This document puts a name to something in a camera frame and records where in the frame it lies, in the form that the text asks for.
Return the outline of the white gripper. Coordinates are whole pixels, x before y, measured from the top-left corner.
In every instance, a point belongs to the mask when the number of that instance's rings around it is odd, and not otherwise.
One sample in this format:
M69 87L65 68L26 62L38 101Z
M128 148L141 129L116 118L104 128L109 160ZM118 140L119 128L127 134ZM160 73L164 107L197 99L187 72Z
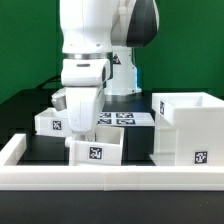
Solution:
M104 84L110 77L108 59L64 59L61 73L68 121L74 133L92 133L105 102ZM95 142L96 134L84 135Z

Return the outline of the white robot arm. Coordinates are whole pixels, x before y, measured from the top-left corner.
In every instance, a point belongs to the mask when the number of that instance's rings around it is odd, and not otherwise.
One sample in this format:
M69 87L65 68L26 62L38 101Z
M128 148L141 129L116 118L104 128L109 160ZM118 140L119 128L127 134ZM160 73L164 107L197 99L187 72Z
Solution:
M115 46L144 47L156 36L155 0L59 0L68 123L75 134L92 134L113 77Z

